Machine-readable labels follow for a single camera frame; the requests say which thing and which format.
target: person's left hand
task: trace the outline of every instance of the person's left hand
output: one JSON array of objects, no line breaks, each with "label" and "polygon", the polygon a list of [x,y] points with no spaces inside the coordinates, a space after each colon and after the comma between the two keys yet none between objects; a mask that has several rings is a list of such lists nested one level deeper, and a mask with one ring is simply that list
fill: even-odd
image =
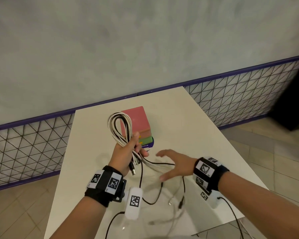
[{"label": "person's left hand", "polygon": [[129,143],[125,147],[121,147],[118,143],[115,145],[112,158],[109,162],[109,166],[120,171],[123,176],[126,176],[130,171],[128,165],[132,160],[132,151],[140,152],[143,157],[148,157],[149,153],[141,147],[138,142],[140,134],[136,132],[132,137]]}]

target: gray wall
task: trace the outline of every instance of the gray wall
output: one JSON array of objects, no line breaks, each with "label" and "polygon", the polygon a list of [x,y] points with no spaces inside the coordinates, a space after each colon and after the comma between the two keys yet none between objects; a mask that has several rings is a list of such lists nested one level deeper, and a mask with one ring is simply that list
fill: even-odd
[{"label": "gray wall", "polygon": [[0,0],[0,124],[299,55],[299,0]]}]

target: triangular lattice pattern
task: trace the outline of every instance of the triangular lattice pattern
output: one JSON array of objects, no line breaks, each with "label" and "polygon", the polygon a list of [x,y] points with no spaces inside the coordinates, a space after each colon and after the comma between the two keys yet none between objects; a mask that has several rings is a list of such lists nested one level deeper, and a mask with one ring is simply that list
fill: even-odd
[{"label": "triangular lattice pattern", "polygon": [[61,169],[74,114],[0,131],[0,185]]},{"label": "triangular lattice pattern", "polygon": [[218,127],[269,112],[299,70],[299,61],[186,86]]}]

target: forearm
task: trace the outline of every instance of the forearm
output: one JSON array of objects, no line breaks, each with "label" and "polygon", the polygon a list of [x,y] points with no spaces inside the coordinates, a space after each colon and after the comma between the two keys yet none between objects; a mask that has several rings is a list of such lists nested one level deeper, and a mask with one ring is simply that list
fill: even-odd
[{"label": "forearm", "polygon": [[106,207],[83,197],[50,239],[94,239]]},{"label": "forearm", "polygon": [[231,172],[218,188],[268,239],[299,238],[298,206]]}]

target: white table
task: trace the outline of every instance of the white table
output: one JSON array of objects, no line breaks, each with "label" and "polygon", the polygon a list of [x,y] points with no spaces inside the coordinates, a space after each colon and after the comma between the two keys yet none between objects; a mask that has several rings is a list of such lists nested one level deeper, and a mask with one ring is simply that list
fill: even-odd
[{"label": "white table", "polygon": [[[155,140],[149,160],[170,161],[169,158],[155,157],[156,152],[168,148],[196,158],[212,156],[232,172],[266,188],[183,87],[137,96],[76,111],[45,239],[54,233],[84,196],[94,172],[108,164],[115,145],[107,128],[108,116],[138,106],[144,107]],[[136,175],[129,174],[126,177],[127,188],[138,187],[140,174],[141,168],[136,166]],[[154,201],[157,196],[160,174],[144,166],[142,189],[147,201]],[[178,219],[173,220],[177,200],[182,197],[182,185],[172,200],[172,205],[168,205],[168,200],[179,187],[179,183],[179,177],[166,182],[155,205],[142,203],[137,221],[127,221],[123,215],[118,216],[112,223],[108,238],[192,235],[235,219],[224,201],[221,201],[216,209],[211,209],[200,196],[201,190],[197,188],[192,177],[185,177],[185,211]],[[125,203],[110,203],[96,238],[105,237],[113,215],[124,209]],[[243,217],[234,206],[233,209],[238,218]]]}]

